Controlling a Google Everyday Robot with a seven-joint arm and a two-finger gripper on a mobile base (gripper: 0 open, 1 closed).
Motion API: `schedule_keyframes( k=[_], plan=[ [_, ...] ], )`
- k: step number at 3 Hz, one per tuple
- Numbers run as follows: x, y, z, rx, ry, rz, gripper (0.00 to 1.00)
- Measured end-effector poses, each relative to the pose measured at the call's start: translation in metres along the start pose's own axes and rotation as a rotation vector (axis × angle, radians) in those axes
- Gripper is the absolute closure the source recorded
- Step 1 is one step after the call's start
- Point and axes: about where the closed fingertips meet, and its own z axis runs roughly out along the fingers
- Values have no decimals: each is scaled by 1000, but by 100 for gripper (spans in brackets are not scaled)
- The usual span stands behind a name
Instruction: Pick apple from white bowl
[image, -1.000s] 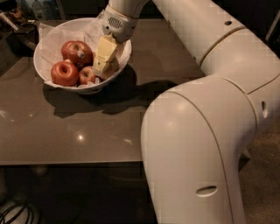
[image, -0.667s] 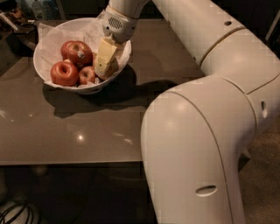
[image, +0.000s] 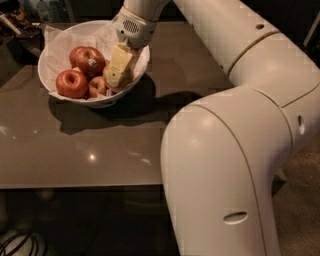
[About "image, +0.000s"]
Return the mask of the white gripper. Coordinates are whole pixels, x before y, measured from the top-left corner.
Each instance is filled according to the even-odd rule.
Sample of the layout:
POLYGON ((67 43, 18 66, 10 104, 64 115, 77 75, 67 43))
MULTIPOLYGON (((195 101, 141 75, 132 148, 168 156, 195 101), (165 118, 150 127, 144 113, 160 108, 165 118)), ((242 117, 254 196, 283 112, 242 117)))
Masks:
POLYGON ((119 87, 130 75, 135 80, 141 74, 140 57, 157 25, 155 6, 123 5, 117 15, 116 33, 120 42, 114 46, 109 62, 107 83, 119 87))

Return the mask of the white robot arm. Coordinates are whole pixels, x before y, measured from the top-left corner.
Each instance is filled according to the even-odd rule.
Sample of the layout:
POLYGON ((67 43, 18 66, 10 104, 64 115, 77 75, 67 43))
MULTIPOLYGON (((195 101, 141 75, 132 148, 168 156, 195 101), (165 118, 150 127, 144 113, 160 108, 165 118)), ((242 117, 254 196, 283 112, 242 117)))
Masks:
POLYGON ((166 201, 181 256, 281 256, 277 170, 320 126, 320 70, 241 0, 125 0, 108 80, 124 76, 174 2, 233 87, 182 108, 161 146, 166 201))

